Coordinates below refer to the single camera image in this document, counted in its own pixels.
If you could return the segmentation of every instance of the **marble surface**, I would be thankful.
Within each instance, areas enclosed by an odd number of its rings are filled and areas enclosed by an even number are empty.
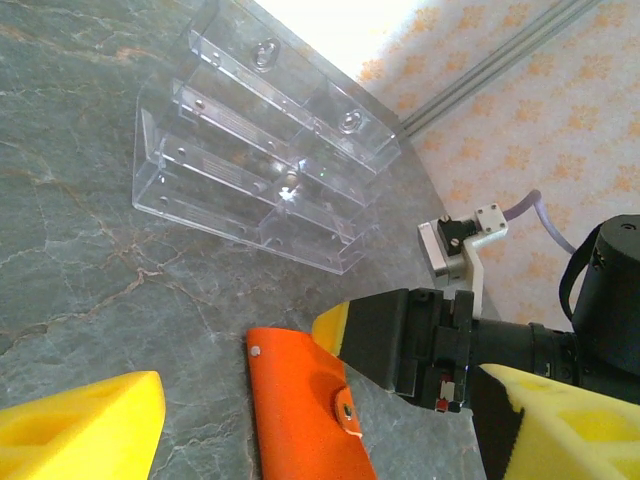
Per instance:
[[[429,286],[415,226],[442,204],[407,151],[376,250],[342,277],[134,210],[135,97],[193,6],[0,0],[0,408],[157,370],[150,478],[259,478],[247,328],[308,331],[347,298]],[[381,479],[484,478],[468,414],[349,378]]]

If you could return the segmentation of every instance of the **wall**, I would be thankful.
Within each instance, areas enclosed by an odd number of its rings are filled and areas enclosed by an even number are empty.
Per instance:
[[[408,117],[558,0],[258,0]]]
[[[574,246],[640,212],[639,59],[640,2],[603,2],[417,138],[449,212],[507,208],[538,188]],[[568,255],[533,211],[481,257],[503,319],[568,327],[557,301]]]

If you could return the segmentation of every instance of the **transparent plastic organizer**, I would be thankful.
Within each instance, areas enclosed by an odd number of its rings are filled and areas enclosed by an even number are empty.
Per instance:
[[[203,53],[218,48],[196,33],[205,14],[202,31],[215,31],[224,56]],[[264,26],[251,41],[227,38],[234,22],[262,25],[237,4],[210,2],[196,19],[138,97],[134,206],[344,273],[376,225],[374,202],[388,184],[381,165],[399,152],[391,130]],[[277,41],[272,68],[244,66],[255,38]],[[307,83],[280,82],[284,67]]]

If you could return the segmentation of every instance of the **purple cable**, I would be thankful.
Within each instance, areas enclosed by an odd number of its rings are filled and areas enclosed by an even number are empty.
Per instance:
[[[547,232],[549,232],[551,238],[553,238],[555,242],[563,248],[563,250],[565,250],[570,255],[573,255],[576,249],[562,236],[562,234],[558,231],[558,229],[549,218],[549,213],[547,212],[547,209],[542,202],[542,194],[540,193],[540,190],[531,190],[529,194],[524,197],[519,203],[517,203],[510,209],[505,210],[503,212],[504,218],[507,220],[507,222],[510,222],[514,218],[518,218],[531,207],[534,207],[536,209],[536,213],[538,214],[538,218],[540,218],[540,222],[547,230]]]

